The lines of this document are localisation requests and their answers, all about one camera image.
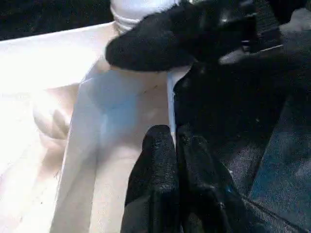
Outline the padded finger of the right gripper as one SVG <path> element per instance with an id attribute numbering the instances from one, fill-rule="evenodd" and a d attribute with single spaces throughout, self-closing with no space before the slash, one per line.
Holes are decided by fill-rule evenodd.
<path id="1" fill-rule="evenodd" d="M 146 16 L 109 42 L 107 62 L 134 71 L 167 71 L 196 61 L 216 63 L 242 46 L 252 0 L 181 2 Z"/>

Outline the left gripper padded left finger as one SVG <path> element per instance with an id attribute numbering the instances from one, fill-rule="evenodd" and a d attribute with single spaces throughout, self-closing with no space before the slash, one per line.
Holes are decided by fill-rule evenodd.
<path id="1" fill-rule="evenodd" d="M 178 164 L 169 127 L 151 127 L 143 139 L 141 148 L 141 154 L 128 180 L 122 231 L 178 233 Z"/>

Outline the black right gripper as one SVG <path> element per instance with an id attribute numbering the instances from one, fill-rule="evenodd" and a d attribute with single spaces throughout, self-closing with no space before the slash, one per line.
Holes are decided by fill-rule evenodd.
<path id="1" fill-rule="evenodd" d="M 244 0 L 242 32 L 244 53 L 258 53 L 282 46 L 282 34 L 311 29 L 309 0 Z"/>

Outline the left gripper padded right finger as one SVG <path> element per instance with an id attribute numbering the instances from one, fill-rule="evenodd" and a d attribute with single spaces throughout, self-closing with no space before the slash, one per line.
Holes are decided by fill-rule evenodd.
<path id="1" fill-rule="evenodd" d="M 185 185 L 184 200 L 203 232 L 250 231 L 242 198 L 229 171 L 211 154 L 207 141 L 183 126 L 177 133 L 177 154 Z"/>

